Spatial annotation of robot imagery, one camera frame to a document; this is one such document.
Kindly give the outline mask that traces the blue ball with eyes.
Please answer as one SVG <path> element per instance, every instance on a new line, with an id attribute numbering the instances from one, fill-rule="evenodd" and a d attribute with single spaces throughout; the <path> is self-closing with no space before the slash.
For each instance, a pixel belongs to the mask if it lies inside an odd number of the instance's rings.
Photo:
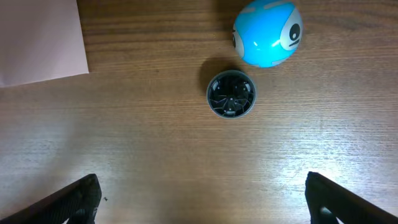
<path id="1" fill-rule="evenodd" d="M 292 1 L 257 0 L 235 19 L 233 45 L 247 64 L 275 67 L 293 55 L 303 31 L 302 17 Z"/>

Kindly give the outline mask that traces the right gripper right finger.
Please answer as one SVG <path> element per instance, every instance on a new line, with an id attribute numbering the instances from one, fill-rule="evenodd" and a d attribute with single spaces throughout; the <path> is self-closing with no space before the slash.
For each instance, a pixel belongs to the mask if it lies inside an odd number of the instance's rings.
<path id="1" fill-rule="evenodd" d="M 397 223 L 397 217 L 317 172 L 309 172 L 305 198 L 310 223 Z"/>

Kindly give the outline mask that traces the small black round toy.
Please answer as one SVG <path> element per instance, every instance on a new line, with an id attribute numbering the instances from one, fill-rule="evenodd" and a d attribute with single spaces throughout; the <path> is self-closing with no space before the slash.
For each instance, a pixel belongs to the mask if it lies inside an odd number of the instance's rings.
<path id="1" fill-rule="evenodd" d="M 206 89 L 206 100 L 211 110 L 226 119 L 248 114 L 256 102 L 253 80 L 240 70 L 227 70 L 217 74 Z"/>

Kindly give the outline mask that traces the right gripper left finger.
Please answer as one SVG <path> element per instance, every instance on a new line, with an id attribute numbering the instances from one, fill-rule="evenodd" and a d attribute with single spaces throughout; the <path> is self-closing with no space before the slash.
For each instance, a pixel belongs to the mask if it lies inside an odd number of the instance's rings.
<path id="1" fill-rule="evenodd" d="M 94 224 L 102 198 L 96 174 L 88 174 L 31 206 L 1 220 L 1 224 Z"/>

